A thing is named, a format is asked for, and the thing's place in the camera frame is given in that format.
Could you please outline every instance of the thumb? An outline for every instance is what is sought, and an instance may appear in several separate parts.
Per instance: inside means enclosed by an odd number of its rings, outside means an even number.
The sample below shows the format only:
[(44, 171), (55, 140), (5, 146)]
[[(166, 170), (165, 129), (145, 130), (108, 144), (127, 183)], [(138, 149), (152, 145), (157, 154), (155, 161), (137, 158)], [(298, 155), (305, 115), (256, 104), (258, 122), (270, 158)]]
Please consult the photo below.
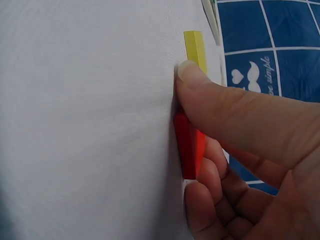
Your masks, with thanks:
[(211, 138), (294, 168), (320, 145), (320, 105), (223, 87), (192, 61), (178, 68), (176, 91), (192, 124)]

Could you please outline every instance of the white grid line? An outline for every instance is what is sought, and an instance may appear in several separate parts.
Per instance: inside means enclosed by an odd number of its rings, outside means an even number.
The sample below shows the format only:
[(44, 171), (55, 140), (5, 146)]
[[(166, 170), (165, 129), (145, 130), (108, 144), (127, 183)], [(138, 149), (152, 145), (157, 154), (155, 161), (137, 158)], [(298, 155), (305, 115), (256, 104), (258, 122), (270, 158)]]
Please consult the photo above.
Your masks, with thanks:
[(264, 184), (265, 182), (261, 181), (261, 180), (254, 180), (254, 181), (246, 181), (246, 184)]
[(274, 38), (272, 36), (271, 28), (270, 28), (270, 25), (269, 25), (269, 21), (268, 21), (267, 14), (266, 14), (264, 5), (262, 3), (262, 0), (259, 0), (259, 4), (260, 4), (260, 7), (261, 7), (261, 10), (262, 10), (262, 13), (263, 13), (263, 17), (264, 17), (264, 21), (265, 21), (265, 24), (266, 24), (266, 28), (267, 28), (269, 36), (270, 36), (270, 41), (271, 41), (273, 54), (274, 54), (276, 78), (277, 78), (277, 82), (278, 82), (278, 92), (279, 92), (279, 96), (282, 96), (281, 83), (280, 83), (280, 69), (279, 69), (278, 55), (277, 55), (277, 51), (276, 51), (276, 46), (275, 46)]
[[(240, 51), (230, 51), (226, 52), (225, 56), (230, 55), (236, 55), (236, 54), (247, 54), (247, 53), (259, 53), (259, 52), (267, 52), (267, 51), (273, 51), (274, 49), (272, 47), (266, 47), (266, 48), (256, 48), (256, 49), (246, 49), (246, 50), (240, 50)], [(320, 46), (280, 46), (275, 47), (276, 51), (286, 51), (286, 50), (314, 50), (314, 51), (320, 51)]]
[[(236, 3), (236, 2), (258, 2), (259, 0), (220, 0), (217, 1), (217, 4), (225, 4), (225, 3)], [(263, 1), (285, 1), (285, 2), (298, 2), (304, 4), (313, 4), (320, 5), (320, 2), (309, 1), (309, 0), (263, 0)]]
[(310, 12), (311, 12), (311, 15), (312, 15), (313, 21), (314, 21), (314, 23), (315, 23), (316, 29), (318, 30), (318, 33), (319, 33), (319, 35), (320, 35), (320, 29), (319, 29), (318, 23), (317, 23), (317, 21), (316, 21), (314, 12), (312, 11), (312, 8), (311, 8), (310, 3), (309, 3), (308, 0), (306, 0), (306, 4), (308, 4), (308, 7), (309, 7), (309, 10), (310, 10)]
[(248, 49), (248, 50), (241, 50), (241, 51), (230, 51), (226, 52), (224, 55), (236, 55), (236, 54), (247, 54), (247, 53), (257, 53), (257, 52), (267, 52), (267, 51), (273, 51), (274, 49), (272, 47), (267, 48), (256, 48), (256, 49)]

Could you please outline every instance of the blue fabric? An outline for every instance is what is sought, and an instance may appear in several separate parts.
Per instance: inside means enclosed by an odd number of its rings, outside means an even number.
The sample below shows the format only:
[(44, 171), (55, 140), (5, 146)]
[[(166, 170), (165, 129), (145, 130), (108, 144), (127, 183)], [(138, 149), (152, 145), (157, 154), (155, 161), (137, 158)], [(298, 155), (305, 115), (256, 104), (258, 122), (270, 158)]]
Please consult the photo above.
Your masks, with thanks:
[(320, 50), (287, 50), (277, 53), (282, 96), (320, 102)]
[(226, 53), (272, 46), (258, 1), (229, 2), (218, 7)]
[(306, 3), (264, 1), (276, 47), (320, 47), (320, 35)]
[[(310, 7), (307, 1), (218, 0), (227, 85), (320, 102), (320, 5), (314, 2), (320, 0), (309, 1)], [(235, 158), (229, 160), (245, 181), (254, 183), (251, 187), (277, 194), (275, 188), (257, 184)]]

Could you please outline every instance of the white fabric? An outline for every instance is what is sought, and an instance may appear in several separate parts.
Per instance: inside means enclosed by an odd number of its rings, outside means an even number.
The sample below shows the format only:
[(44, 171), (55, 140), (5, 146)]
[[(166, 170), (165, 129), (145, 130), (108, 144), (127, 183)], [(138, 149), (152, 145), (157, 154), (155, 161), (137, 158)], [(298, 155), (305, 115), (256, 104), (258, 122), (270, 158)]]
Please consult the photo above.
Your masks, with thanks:
[(201, 0), (0, 1), (3, 209), (18, 240), (190, 239), (172, 126)]

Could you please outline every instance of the skin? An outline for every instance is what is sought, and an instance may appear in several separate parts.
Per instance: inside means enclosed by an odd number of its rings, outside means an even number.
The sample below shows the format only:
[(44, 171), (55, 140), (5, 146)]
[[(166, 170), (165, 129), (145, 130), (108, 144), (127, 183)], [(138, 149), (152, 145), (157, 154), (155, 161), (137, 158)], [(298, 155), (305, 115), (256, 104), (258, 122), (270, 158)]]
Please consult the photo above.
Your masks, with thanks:
[[(197, 182), (185, 189), (195, 240), (320, 239), (320, 104), (222, 87), (192, 62), (176, 91), (207, 137)], [(230, 170), (225, 149), (277, 196)]]

